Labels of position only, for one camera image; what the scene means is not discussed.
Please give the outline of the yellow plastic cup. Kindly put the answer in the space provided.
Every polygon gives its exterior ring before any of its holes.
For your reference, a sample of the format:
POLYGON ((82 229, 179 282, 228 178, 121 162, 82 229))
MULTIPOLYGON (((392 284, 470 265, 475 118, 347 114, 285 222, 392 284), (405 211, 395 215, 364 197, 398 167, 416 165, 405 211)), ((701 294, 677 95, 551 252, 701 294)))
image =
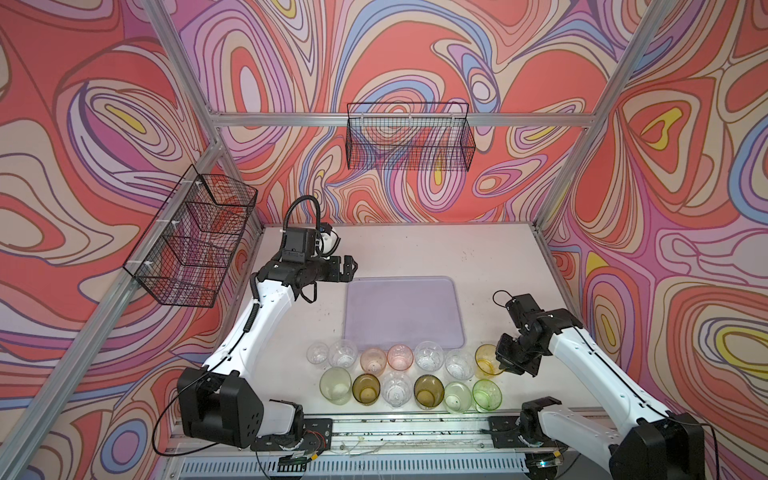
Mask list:
POLYGON ((482 344, 474 354, 476 364, 476 376, 478 378, 493 378, 504 372, 504 368, 496 358, 496 346, 493 344, 482 344))

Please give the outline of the bright green cup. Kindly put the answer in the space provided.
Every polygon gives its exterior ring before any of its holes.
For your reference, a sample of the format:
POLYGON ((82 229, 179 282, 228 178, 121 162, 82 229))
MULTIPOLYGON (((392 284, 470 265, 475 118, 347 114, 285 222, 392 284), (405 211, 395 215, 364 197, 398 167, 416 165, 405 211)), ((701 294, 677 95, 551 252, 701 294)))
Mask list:
POLYGON ((500 387, 489 379, 477 380, 472 387, 472 398, 480 412, 497 410, 503 401, 500 387))

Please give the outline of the clear faceted cup back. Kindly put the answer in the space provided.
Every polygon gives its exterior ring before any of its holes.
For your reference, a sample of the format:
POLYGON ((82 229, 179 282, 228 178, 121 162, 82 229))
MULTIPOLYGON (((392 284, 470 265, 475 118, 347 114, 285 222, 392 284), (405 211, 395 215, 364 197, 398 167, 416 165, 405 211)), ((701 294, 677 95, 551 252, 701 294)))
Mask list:
POLYGON ((444 350, 434 341, 423 341, 413 350, 416 365, 425 372, 437 372, 444 364, 444 350))

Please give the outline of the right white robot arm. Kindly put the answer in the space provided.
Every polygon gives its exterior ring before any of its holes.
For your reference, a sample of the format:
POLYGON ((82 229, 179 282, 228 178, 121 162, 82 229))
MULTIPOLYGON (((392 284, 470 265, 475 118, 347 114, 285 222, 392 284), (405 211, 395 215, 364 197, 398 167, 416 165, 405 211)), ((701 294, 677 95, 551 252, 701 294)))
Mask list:
POLYGON ((534 447, 558 441, 574 448, 614 479, 703 479, 704 426, 688 413, 676 414, 643 390, 603 352, 567 309, 545 311, 530 295, 504 306, 518 334, 503 334, 495 357, 503 370, 535 376, 541 360, 553 356, 592 393, 615 428, 566 408, 554 397, 523 404, 516 433, 534 447))

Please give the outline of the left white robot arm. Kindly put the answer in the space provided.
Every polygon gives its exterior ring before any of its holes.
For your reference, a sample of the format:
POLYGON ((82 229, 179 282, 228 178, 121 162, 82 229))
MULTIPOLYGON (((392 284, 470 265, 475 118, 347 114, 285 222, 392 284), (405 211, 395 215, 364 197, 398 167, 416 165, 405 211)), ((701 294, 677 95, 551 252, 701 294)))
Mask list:
POLYGON ((256 364, 274 330, 304 287, 349 283, 358 264, 350 255, 290 262, 275 257, 250 277, 251 299, 224 342, 199 368, 178 379, 181 425, 186 436, 237 448, 277 437, 297 443, 304 436, 303 407, 262 399, 256 364))

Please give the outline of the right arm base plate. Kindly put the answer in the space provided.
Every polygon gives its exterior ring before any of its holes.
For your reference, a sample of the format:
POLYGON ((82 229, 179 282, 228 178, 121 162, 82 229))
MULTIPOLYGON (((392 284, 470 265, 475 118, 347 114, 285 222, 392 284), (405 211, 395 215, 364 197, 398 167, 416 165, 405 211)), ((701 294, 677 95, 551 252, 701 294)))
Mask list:
POLYGON ((552 439, 523 440, 517 415, 492 415, 488 417, 487 433, 496 449, 538 449, 567 451, 569 447, 552 439))

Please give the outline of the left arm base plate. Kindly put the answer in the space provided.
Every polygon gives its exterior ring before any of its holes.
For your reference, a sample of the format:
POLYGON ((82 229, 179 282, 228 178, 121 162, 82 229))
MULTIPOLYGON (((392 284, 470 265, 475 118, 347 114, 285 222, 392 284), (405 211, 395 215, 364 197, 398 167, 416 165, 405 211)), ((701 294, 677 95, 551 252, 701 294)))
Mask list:
POLYGON ((333 420, 329 417, 305 418, 287 434, 258 438, 251 446, 254 452, 322 453, 331 447, 333 420))

